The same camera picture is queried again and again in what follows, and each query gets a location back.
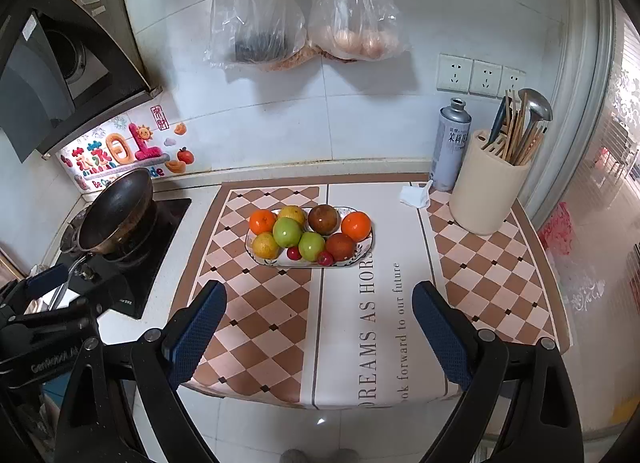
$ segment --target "table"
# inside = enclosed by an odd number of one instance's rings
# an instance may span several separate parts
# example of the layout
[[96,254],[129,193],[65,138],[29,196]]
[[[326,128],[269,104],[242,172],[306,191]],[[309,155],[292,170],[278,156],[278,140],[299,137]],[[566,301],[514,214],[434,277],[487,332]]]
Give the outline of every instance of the table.
[[[225,317],[188,386],[316,409],[455,395],[458,386],[447,381],[411,310],[420,281],[432,281],[477,328],[505,340],[558,340],[547,297],[557,287],[522,208],[497,234],[474,236],[450,217],[445,192],[432,192],[421,210],[399,202],[403,185],[425,181],[398,174],[223,185],[172,304],[173,314],[207,281],[225,283]],[[356,265],[276,269],[246,253],[247,218],[256,208],[322,203],[371,217],[374,246]]]

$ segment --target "black glass cooktop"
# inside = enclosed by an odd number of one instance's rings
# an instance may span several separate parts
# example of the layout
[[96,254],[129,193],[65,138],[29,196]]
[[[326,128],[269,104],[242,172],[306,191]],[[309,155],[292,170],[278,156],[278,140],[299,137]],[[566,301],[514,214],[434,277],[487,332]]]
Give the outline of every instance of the black glass cooktop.
[[[91,276],[89,278],[86,276],[83,278],[81,275],[72,276],[69,289],[84,295],[98,283],[107,281],[115,275],[123,275],[127,287],[122,299],[111,308],[130,317],[141,318],[164,256],[190,204],[191,199],[188,198],[156,201],[158,207],[156,224],[144,243],[136,249],[136,252],[141,253],[134,259],[123,262],[108,261],[101,255],[94,255],[86,262],[90,270],[84,270],[85,274],[90,273]],[[61,253],[58,261],[70,267],[78,257],[78,253]],[[118,278],[118,281],[121,284],[123,279]]]

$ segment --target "screw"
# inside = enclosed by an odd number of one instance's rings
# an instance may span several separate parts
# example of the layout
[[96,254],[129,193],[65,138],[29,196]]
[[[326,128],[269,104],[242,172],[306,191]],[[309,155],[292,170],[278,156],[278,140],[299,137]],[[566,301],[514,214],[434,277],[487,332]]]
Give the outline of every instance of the screw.
[[82,347],[84,347],[84,349],[86,349],[87,351],[92,351],[98,347],[98,344],[99,340],[96,337],[91,337],[87,338],[87,340],[84,341]]
[[158,328],[149,329],[145,332],[145,340],[147,342],[155,342],[160,338],[162,332]]
[[478,336],[485,342],[493,342],[495,340],[495,333],[491,329],[481,329],[478,332]]
[[540,344],[549,351],[556,349],[556,343],[549,337],[543,337],[542,340],[540,340]]

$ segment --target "utensil holder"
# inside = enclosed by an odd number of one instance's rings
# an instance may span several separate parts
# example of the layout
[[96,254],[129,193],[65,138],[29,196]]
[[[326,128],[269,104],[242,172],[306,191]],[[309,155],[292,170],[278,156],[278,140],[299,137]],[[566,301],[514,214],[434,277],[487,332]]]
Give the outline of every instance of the utensil holder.
[[500,229],[531,167],[530,161],[514,166],[482,150],[488,136],[487,130],[473,133],[449,200],[453,218],[478,236]]

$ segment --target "aerosol can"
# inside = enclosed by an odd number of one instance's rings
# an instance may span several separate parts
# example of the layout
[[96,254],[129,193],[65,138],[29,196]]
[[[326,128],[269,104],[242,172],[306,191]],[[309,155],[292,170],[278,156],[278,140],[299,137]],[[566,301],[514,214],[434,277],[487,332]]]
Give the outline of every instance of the aerosol can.
[[460,173],[471,126],[471,116],[465,105],[464,100],[452,98],[450,106],[440,109],[436,149],[431,161],[431,178],[436,190],[451,190]]

